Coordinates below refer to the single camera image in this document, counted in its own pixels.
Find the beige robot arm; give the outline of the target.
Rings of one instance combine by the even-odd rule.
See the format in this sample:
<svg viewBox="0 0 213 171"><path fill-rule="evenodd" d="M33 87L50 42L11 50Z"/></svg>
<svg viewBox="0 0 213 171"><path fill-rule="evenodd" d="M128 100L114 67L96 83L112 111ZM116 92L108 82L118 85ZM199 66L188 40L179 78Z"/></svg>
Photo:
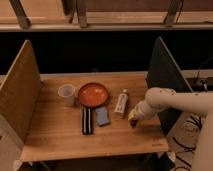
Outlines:
<svg viewBox="0 0 213 171"><path fill-rule="evenodd" d="M151 119L169 108L205 118L192 162L192 171L213 171L213 92L177 93L170 88L150 88L146 91L145 98L129 113L128 121L135 127L139 120Z"/></svg>

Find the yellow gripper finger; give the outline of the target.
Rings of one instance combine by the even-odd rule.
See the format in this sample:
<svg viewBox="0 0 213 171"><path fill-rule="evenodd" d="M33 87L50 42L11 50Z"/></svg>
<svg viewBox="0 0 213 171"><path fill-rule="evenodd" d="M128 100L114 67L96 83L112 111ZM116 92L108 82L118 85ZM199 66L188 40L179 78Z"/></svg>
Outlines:
<svg viewBox="0 0 213 171"><path fill-rule="evenodd" d="M136 111L132 109L128 114L128 120L129 121L135 121L137 119Z"/></svg>

